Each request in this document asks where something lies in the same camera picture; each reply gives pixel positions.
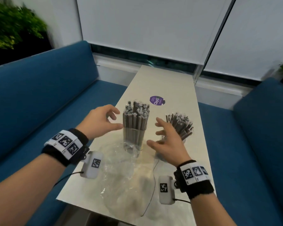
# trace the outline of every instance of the blue seat cushion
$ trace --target blue seat cushion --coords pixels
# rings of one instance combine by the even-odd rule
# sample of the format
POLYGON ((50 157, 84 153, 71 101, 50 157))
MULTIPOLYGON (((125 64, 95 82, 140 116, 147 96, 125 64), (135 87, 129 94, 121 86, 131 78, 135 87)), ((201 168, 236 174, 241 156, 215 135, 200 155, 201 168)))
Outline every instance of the blue seat cushion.
POLYGON ((86 41, 0 66, 0 158, 97 77, 86 41))
MULTIPOLYGON (((60 130, 76 127, 90 110, 106 104, 116 105, 126 88, 99 80, 93 83, 79 97, 70 102, 0 161, 0 182, 36 158, 40 154, 43 144, 60 130)), ((74 166, 69 166, 63 176, 71 174, 73 170, 74 166)), ((53 188, 28 222, 28 226, 49 226, 55 223, 66 205, 56 200, 65 183, 66 180, 53 188)))
POLYGON ((234 113, 283 209, 283 84, 268 78, 234 113))
POLYGON ((283 225, 283 213, 233 111, 198 104, 221 204, 237 225, 283 225))

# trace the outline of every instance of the purple sticker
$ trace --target purple sticker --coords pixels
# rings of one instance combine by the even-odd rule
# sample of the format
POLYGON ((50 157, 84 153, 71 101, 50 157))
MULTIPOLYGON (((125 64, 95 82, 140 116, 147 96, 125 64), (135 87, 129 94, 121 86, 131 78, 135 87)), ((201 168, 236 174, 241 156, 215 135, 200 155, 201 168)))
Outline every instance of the purple sticker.
POLYGON ((164 105, 166 103, 166 101, 160 96, 150 97, 150 102, 154 105, 164 105))

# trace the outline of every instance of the bundle of straws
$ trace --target bundle of straws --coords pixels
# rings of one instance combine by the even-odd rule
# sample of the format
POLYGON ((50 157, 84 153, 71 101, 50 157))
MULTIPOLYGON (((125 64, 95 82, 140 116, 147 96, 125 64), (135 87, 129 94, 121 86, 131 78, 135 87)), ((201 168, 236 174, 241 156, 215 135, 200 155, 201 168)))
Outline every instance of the bundle of straws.
POLYGON ((181 140, 186 139, 193 132, 193 123, 189 120, 188 116, 180 113, 166 114, 167 123, 175 128, 176 132, 181 137, 181 140))
POLYGON ((128 101, 123 113, 124 142, 132 143, 140 148, 147 128, 150 105, 142 102, 128 101))

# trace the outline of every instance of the black wristband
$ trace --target black wristband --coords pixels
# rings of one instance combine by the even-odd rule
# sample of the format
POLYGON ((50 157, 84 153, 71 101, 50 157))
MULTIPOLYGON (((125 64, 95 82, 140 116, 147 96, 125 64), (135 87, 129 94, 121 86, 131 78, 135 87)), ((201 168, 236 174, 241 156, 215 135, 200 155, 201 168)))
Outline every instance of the black wristband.
POLYGON ((200 182, 193 183, 191 185, 187 185, 184 176, 182 175, 181 166, 184 166, 189 163, 196 162, 195 160, 189 160, 177 167, 177 171, 174 172, 174 176, 177 182, 177 185, 180 188, 182 193, 186 192, 189 199, 193 199, 194 197, 200 194, 211 194, 214 192, 214 188, 209 180, 204 180, 200 182))
POLYGON ((83 159, 83 156, 86 155, 86 153, 88 152, 89 148, 86 147, 86 144, 88 143, 88 138, 84 135, 84 133, 80 132, 77 129, 71 128, 68 130, 69 132, 71 132, 72 134, 74 134, 79 141, 83 144, 83 147, 81 147, 72 157, 70 160, 66 159, 64 157, 64 155, 58 151, 56 148, 54 148, 53 146, 50 145, 46 145, 43 149, 42 149, 42 153, 45 153, 49 156, 52 156, 53 158, 55 158, 56 160, 58 160, 60 163, 62 163, 65 167, 67 167, 70 163, 72 164, 77 164, 79 163, 80 160, 83 159))

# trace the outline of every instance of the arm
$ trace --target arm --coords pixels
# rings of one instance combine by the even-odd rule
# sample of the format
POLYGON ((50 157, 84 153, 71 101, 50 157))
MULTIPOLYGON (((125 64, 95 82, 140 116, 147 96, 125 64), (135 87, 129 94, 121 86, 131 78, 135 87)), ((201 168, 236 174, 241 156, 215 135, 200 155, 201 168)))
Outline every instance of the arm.
MULTIPOLYGON (((122 124, 111 124, 119 110, 106 105, 91 110, 76 127, 88 139, 122 129, 122 124)), ((0 183, 0 225, 24 225, 41 205, 63 174, 65 167, 55 158, 41 154, 19 171, 0 183)))
MULTIPOLYGON (((180 164, 191 160, 180 136, 170 123, 156 118, 157 127, 164 129, 156 132, 156 135, 166 135, 165 142, 148 140, 147 145, 161 153, 168 163, 178 167, 180 164)), ((195 221, 198 226, 235 226, 235 222, 228 215, 214 193, 200 194, 191 200, 191 206, 195 221)))

